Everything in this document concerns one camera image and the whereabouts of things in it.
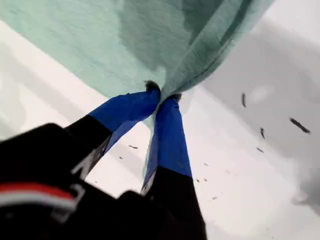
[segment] blue grip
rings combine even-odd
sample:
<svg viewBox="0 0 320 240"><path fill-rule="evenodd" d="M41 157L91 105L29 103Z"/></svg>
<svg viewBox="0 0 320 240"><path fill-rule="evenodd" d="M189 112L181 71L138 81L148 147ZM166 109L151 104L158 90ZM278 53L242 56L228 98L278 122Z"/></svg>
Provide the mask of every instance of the blue grip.
<svg viewBox="0 0 320 240"><path fill-rule="evenodd" d="M156 114L144 183L158 166L192 178L182 116L174 98L165 100Z"/></svg>
<svg viewBox="0 0 320 240"><path fill-rule="evenodd" d="M160 100L160 91L152 89L115 96L89 113L112 132L105 153L138 122L149 117Z"/></svg>

